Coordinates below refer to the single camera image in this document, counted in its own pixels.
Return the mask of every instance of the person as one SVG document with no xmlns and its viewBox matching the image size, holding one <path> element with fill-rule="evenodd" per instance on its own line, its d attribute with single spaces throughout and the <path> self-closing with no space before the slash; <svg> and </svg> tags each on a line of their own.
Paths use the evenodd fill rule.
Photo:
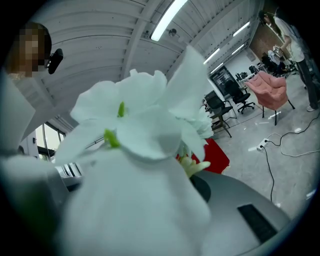
<svg viewBox="0 0 320 256">
<path fill-rule="evenodd" d="M 30 78 L 33 72 L 44 71 L 50 59 L 52 41 L 48 29 L 39 23 L 28 22 L 15 37 L 4 68 L 7 74 Z"/>
<path fill-rule="evenodd" d="M 265 52 L 262 54 L 261 61 L 266 66 L 269 72 L 275 71 L 277 66 L 275 65 L 274 62 L 272 62 L 272 60 L 270 59 L 270 56 L 268 56 L 268 54 L 266 54 Z"/>
<path fill-rule="evenodd" d="M 28 22 L 14 38 L 0 72 L 0 151 L 16 152 L 35 109 L 13 80 L 32 77 L 45 70 L 52 49 L 51 36 L 42 24 Z"/>
<path fill-rule="evenodd" d="M 281 61 L 272 50 L 268 51 L 268 56 L 270 60 L 276 64 L 276 75 L 282 75 L 287 72 L 284 62 Z"/>
<path fill-rule="evenodd" d="M 294 30 L 291 26 L 285 22 L 283 19 L 279 18 L 276 14 L 271 14 L 269 12 L 260 11 L 259 18 L 261 22 L 271 25 L 273 30 L 281 35 L 284 43 L 280 47 L 283 52 L 287 49 L 291 54 L 292 60 L 296 63 L 298 71 L 300 73 L 301 80 L 307 87 L 308 98 L 310 105 L 306 108 L 308 112 L 312 112 L 318 109 L 318 100 L 320 99 L 320 92 L 313 83 L 313 79 L 309 73 L 309 68 L 305 60 L 305 55 L 299 44 L 299 39 L 296 36 Z"/>
</svg>

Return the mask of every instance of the flower petal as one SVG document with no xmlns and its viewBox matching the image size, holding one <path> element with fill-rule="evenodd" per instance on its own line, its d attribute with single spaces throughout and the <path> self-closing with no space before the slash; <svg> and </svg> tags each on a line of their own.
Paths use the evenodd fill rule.
<svg viewBox="0 0 320 256">
<path fill-rule="evenodd" d="M 160 106 L 119 119 L 116 138 L 121 146 L 143 158 L 160 160 L 175 155 L 181 141 L 178 120 Z"/>
<path fill-rule="evenodd" d="M 68 164 L 74 161 L 86 147 L 98 138 L 103 137 L 106 128 L 112 129 L 117 124 L 115 119 L 113 127 L 104 120 L 87 120 L 80 123 L 72 132 L 67 134 L 55 153 L 56 165 Z"/>
<path fill-rule="evenodd" d="M 196 116 L 208 84 L 204 61 L 196 50 L 187 46 L 183 61 L 169 81 L 158 104 L 179 118 L 188 119 Z"/>
<path fill-rule="evenodd" d="M 96 162 L 64 213 L 68 242 L 59 244 L 69 256 L 198 256 L 210 223 L 174 158 L 143 162 L 120 149 Z"/>
<path fill-rule="evenodd" d="M 205 159 L 205 149 L 203 141 L 193 126 L 185 120 L 179 120 L 182 127 L 182 141 L 195 154 L 195 156 L 202 162 Z"/>
<path fill-rule="evenodd" d="M 118 115 L 120 103 L 119 88 L 114 82 L 97 82 L 79 95 L 70 115 L 78 123 L 102 118 L 112 122 Z"/>
<path fill-rule="evenodd" d="M 154 75 L 148 73 L 137 73 L 131 70 L 131 76 L 117 82 L 120 100 L 124 102 L 125 108 L 132 115 L 152 105 L 160 97 L 166 86 L 166 76 L 156 70 Z"/>
</svg>

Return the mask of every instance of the white shirt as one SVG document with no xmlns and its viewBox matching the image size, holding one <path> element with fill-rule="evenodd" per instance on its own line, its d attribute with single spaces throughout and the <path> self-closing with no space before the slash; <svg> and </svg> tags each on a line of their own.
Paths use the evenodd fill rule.
<svg viewBox="0 0 320 256">
<path fill-rule="evenodd" d="M 275 53 L 272 50 L 268 51 L 268 56 L 272 62 L 274 62 L 277 65 L 280 64 L 280 60 L 275 56 Z"/>
<path fill-rule="evenodd" d="M 0 149 L 16 151 L 35 114 L 35 109 L 0 70 Z"/>
<path fill-rule="evenodd" d="M 305 55 L 290 26 L 278 17 L 274 18 L 274 22 L 279 27 L 283 39 L 285 39 L 285 36 L 291 38 L 291 43 L 289 43 L 286 49 L 291 54 L 292 60 L 294 62 L 302 62 L 305 59 Z"/>
</svg>

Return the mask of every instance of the gray floor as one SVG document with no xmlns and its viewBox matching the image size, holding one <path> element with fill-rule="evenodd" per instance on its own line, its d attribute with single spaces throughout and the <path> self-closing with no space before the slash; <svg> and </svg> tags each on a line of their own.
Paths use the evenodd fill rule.
<svg viewBox="0 0 320 256">
<path fill-rule="evenodd" d="M 268 135 L 277 133 L 283 135 L 304 130 L 309 122 L 319 114 L 319 110 L 307 112 L 309 104 L 308 93 L 298 75 L 290 75 L 286 79 L 289 103 L 278 111 L 277 125 L 275 126 L 275 112 L 270 109 L 264 111 L 257 105 L 254 109 L 248 108 L 243 114 L 237 112 L 237 119 L 229 118 L 229 132 L 216 130 L 212 137 L 230 159 L 230 166 L 223 174 L 236 178 L 252 187 L 260 194 L 270 199 L 272 178 L 269 173 L 266 152 L 254 149 Z M 256 96 L 249 91 L 248 101 L 257 102 Z M 297 134 L 289 134 L 282 140 L 283 152 L 290 155 L 299 155 L 308 151 L 320 149 L 320 117 L 312 122 L 309 129 Z M 279 144 L 280 137 L 272 135 L 270 139 Z M 296 217 L 306 205 L 306 194 L 310 193 L 318 182 L 318 161 L 320 153 L 312 153 L 300 157 L 290 157 L 281 154 L 281 147 L 267 143 L 266 151 L 270 168 L 274 177 L 272 192 L 273 203 L 282 208 L 290 218 Z"/>
</svg>

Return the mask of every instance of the pink armchair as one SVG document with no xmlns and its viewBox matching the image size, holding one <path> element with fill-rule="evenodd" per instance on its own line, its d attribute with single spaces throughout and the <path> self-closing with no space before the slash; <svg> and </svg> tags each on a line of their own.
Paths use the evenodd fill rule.
<svg viewBox="0 0 320 256">
<path fill-rule="evenodd" d="M 255 94 L 258 103 L 262 105 L 262 118 L 265 117 L 265 107 L 274 110 L 275 122 L 277 125 L 277 109 L 287 101 L 291 104 L 287 96 L 287 84 L 284 77 L 274 77 L 266 72 L 259 71 L 253 78 L 244 82 Z"/>
</svg>

